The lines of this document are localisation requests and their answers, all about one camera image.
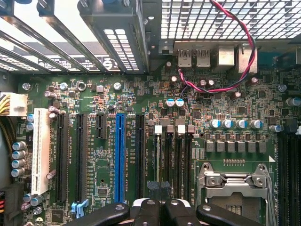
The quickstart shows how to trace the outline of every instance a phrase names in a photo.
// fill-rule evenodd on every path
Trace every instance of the blue pcie slot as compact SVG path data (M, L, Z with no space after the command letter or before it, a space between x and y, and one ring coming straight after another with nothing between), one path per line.
M126 116L116 115L114 202L125 201Z

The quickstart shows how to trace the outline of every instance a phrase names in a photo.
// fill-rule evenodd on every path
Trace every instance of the black pcie slot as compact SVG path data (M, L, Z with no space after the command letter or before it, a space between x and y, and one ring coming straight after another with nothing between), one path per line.
M87 115L76 116L75 202L86 199L87 183Z
M145 134L144 115L136 115L135 198L144 197Z
M104 113L98 113L96 116L96 137L107 138L107 116Z
M64 202L67 198L67 166L69 152L69 115L58 114L56 127L56 177L55 200Z

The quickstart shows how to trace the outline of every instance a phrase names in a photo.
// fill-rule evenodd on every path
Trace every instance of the pcie slot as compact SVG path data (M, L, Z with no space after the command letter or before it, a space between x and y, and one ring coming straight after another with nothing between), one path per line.
M56 177L55 200L64 202L67 198L67 166L69 152L69 115L58 114L56 127Z
M135 198L144 197L145 134L144 115L136 115Z
M116 115L114 202L125 200L126 116Z
M76 116L75 202L86 199L87 183L87 115Z
M50 119L49 111L44 108L34 109L34 128L32 144L32 194L48 191L50 153Z
M96 116L96 137L107 138L107 116L104 113L98 113Z

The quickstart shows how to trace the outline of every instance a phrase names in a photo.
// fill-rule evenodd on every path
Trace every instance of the white pci slot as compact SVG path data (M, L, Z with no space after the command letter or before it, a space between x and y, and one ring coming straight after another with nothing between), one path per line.
M45 108L34 109L33 145L32 145L32 194L48 191L50 153L50 119Z

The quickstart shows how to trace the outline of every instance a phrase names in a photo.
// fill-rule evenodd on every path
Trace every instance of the screw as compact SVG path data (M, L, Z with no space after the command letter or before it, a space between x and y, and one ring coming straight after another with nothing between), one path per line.
M211 207L210 207L210 206L207 206L207 205L205 205L205 206L203 206L203 209L204 209L204 210L206 210L206 211L210 211L210 210L211 210Z

